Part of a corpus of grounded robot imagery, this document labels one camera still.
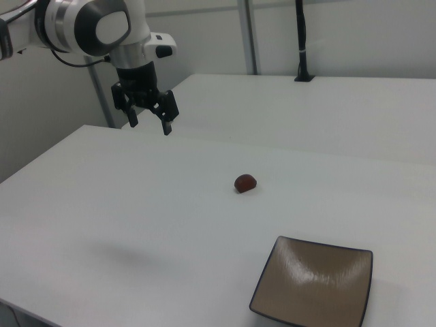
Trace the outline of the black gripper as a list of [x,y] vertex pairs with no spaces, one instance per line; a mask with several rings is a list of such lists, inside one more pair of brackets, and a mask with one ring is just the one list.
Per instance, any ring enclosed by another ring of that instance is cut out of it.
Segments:
[[128,118],[130,127],[138,124],[134,106],[151,108],[162,125],[163,134],[172,131],[172,122],[179,115],[178,106],[171,90],[160,92],[154,62],[134,69],[117,68],[119,81],[111,86],[114,107]]

